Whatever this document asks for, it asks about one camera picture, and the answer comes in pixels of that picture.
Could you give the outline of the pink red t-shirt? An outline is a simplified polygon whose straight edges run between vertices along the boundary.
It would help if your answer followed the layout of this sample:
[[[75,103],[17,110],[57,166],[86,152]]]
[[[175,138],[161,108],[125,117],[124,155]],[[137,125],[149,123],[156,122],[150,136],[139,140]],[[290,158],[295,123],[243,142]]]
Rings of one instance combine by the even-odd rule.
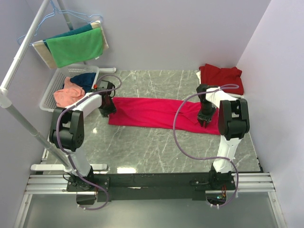
[[[109,125],[173,129],[173,120],[182,100],[159,98],[115,97],[116,113],[109,115]],[[218,111],[207,127],[202,127],[197,116],[199,102],[186,102],[181,108],[175,129],[191,133],[220,135]]]

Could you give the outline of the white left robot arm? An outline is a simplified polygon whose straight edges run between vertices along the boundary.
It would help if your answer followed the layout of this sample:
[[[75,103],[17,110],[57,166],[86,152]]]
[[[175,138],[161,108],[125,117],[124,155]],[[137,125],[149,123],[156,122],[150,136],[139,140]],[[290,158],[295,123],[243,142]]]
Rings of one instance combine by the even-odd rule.
[[[113,83],[101,80],[83,98],[68,107],[57,107],[53,111],[49,140],[60,149],[71,166],[69,183],[82,190],[96,188],[93,167],[81,149],[85,131],[84,119],[95,109],[108,118],[116,113],[112,98],[116,87]]]

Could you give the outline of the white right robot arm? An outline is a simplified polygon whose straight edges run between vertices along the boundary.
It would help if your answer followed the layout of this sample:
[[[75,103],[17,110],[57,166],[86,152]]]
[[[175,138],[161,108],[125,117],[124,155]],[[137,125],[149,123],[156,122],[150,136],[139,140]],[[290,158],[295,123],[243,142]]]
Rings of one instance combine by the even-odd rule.
[[[202,127],[207,127],[218,111],[220,144],[208,179],[209,186],[218,190],[234,183],[231,175],[233,165],[230,161],[250,128],[248,104],[246,99],[232,97],[220,87],[201,84],[196,91],[201,104],[197,119]]]

